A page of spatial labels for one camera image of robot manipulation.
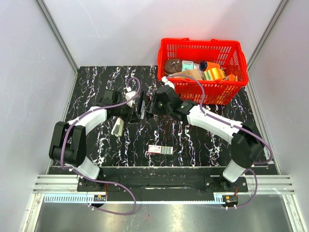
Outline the beige stapler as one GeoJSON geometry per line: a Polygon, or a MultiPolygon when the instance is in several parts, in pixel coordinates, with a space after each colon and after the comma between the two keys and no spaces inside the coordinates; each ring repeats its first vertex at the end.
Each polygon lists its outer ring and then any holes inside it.
{"type": "Polygon", "coordinates": [[[124,124],[125,122],[122,120],[122,118],[117,118],[116,123],[112,129],[111,134],[116,137],[121,137],[124,130],[124,124]]]}

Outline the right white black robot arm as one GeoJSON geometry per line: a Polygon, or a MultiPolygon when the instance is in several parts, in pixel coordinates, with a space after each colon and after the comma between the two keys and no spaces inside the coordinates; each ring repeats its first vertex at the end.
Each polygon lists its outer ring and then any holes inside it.
{"type": "Polygon", "coordinates": [[[236,187],[237,179],[253,165],[265,147],[254,122],[233,121],[204,109],[194,101],[181,100],[168,85],[160,87],[152,96],[144,91],[139,111],[143,118],[169,115],[176,121],[202,128],[227,141],[231,145],[231,160],[219,180],[224,191],[236,187]]]}

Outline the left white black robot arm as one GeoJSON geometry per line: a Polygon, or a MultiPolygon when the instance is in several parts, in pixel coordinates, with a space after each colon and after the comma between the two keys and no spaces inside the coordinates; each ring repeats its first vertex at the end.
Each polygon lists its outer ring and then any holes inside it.
{"type": "Polygon", "coordinates": [[[86,136],[112,116],[123,120],[129,116],[138,94],[129,87],[127,91],[126,100],[122,101],[119,91],[106,90],[86,113],[68,122],[59,121],[54,127],[49,158],[87,177],[87,184],[94,191],[103,189],[105,180],[99,176],[100,168],[86,156],[86,136]]]}

